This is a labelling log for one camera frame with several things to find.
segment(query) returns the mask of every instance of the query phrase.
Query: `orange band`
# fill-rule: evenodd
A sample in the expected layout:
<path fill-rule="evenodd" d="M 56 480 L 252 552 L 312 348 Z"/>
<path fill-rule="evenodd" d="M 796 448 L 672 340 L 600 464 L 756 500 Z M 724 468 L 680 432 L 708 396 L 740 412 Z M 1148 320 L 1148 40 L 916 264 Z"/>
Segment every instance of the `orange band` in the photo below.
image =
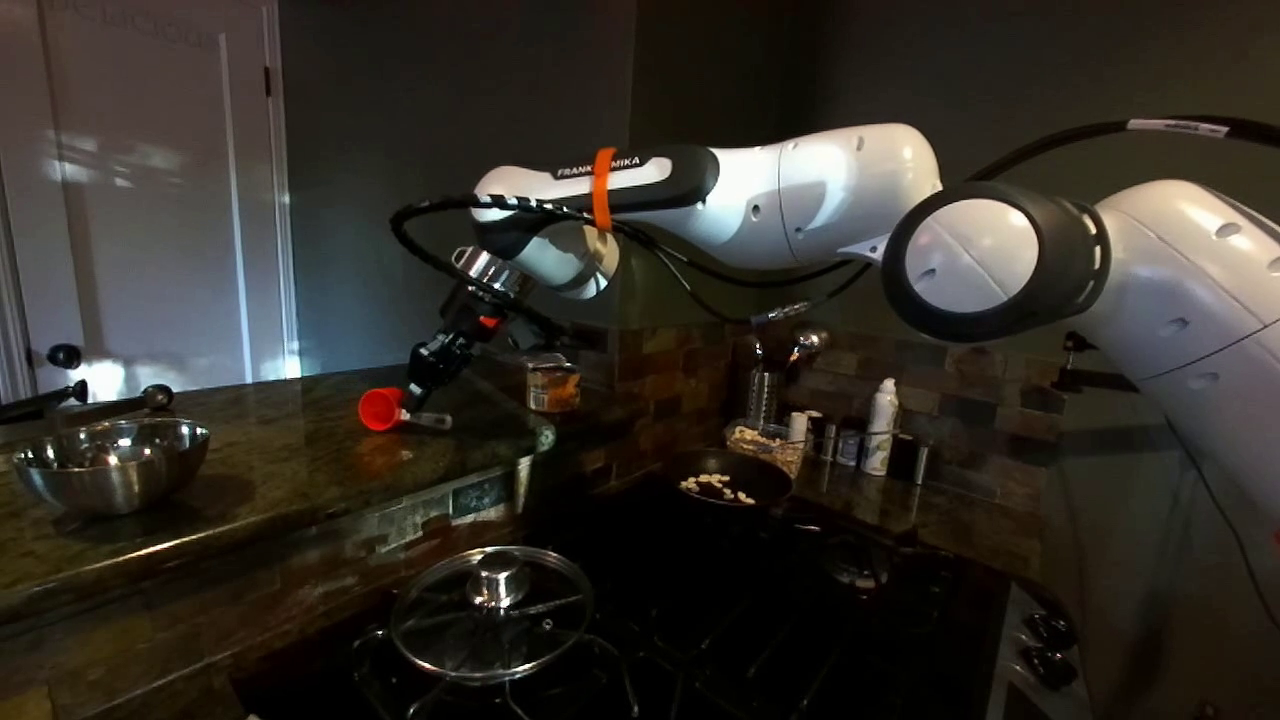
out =
<path fill-rule="evenodd" d="M 596 148 L 596 160 L 592 160 L 592 220 L 604 232 L 612 232 L 608 172 L 612 172 L 612 148 Z"/>

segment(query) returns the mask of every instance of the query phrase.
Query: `granite countertop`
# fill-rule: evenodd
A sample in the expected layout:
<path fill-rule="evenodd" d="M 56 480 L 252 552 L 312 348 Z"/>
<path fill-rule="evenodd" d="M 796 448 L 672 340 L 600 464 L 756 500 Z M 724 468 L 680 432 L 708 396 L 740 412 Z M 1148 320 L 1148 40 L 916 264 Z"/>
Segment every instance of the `granite countertop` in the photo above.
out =
<path fill-rule="evenodd" d="M 200 476 L 160 508 L 124 520 L 68 520 L 32 500 L 4 468 L 0 624 L 108 592 L 132 576 L 220 548 L 308 528 L 416 488 L 512 468 L 532 436 L 528 412 L 492 384 L 440 392 L 452 432 L 368 436 L 356 396 L 392 372 L 180 392 L 176 412 L 212 428 Z M 52 420 L 0 428 L 0 448 L 52 432 Z"/>

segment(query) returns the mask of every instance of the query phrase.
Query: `kitchen backsplash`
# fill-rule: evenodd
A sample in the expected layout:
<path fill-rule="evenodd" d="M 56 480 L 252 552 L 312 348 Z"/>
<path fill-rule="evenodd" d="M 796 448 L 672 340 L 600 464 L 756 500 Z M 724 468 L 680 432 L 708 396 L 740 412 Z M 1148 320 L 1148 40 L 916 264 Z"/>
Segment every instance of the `kitchen backsplash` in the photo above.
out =
<path fill-rule="evenodd" d="M 616 444 L 616 472 L 640 476 L 672 452 L 724 440 L 744 416 L 744 340 L 728 328 L 632 328 L 616 336 L 616 396 L 636 428 Z M 988 344 L 936 344 L 832 332 L 812 368 L 784 388 L 784 408 L 864 420 L 884 376 L 900 384 L 900 432 L 932 448 L 928 492 L 956 512 L 932 516 L 952 552 L 1040 576 L 1040 496 L 1056 476 L 1056 356 Z"/>

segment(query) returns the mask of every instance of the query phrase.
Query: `stove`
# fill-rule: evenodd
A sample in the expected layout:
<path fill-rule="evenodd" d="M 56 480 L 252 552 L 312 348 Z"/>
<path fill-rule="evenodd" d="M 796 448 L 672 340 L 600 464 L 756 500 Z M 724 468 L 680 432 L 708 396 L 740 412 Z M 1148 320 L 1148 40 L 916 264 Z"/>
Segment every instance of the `stove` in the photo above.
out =
<path fill-rule="evenodd" d="M 636 484 L 560 508 L 528 544 L 592 580 L 592 624 L 540 672 L 440 680 L 404 660 L 376 608 L 240 680 L 244 708 L 264 720 L 1088 716 L 1060 608 L 808 500 L 740 512 Z"/>

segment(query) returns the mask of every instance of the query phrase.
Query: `wall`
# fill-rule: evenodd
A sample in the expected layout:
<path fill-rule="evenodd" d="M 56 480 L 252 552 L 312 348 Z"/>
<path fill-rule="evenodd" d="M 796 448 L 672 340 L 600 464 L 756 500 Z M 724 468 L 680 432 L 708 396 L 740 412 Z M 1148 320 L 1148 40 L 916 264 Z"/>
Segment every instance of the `wall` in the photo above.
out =
<path fill-rule="evenodd" d="M 284 0 L 280 24 L 304 372 L 400 364 L 436 328 L 444 280 L 392 240 L 396 208 L 628 132 L 628 0 Z M 436 252 L 468 232 L 412 228 Z"/>
<path fill-rule="evenodd" d="M 672 0 L 640 0 L 632 128 L 716 136 L 912 120 L 944 152 L 944 176 L 964 180 L 1024 140 L 1088 120 L 1228 112 L 1276 124 L 1280 44 L 1256 32 L 1276 20 L 1276 4 L 1244 0 L 708 0 L 688 16 Z M 1148 176 L 1188 176 L 1276 216 L 1276 160 L 1252 144 L 1116 136 L 1008 180 L 1088 204 Z M 908 336 L 884 312 L 876 280 L 824 320 Z M 1020 368 L 1020 356 L 1056 356 L 1056 332 L 992 352 Z M 1232 524 L 1204 488 L 1224 488 Z M 1280 664 L 1280 624 L 1248 580 L 1256 568 L 1264 600 L 1280 608 L 1276 544 L 1248 524 L 1228 484 L 1196 480 L 1140 396 L 1064 396 L 1060 480 L 1044 492 L 1044 520 L 1044 564 L 1080 612 L 1100 716 L 1276 716 L 1268 676 Z"/>

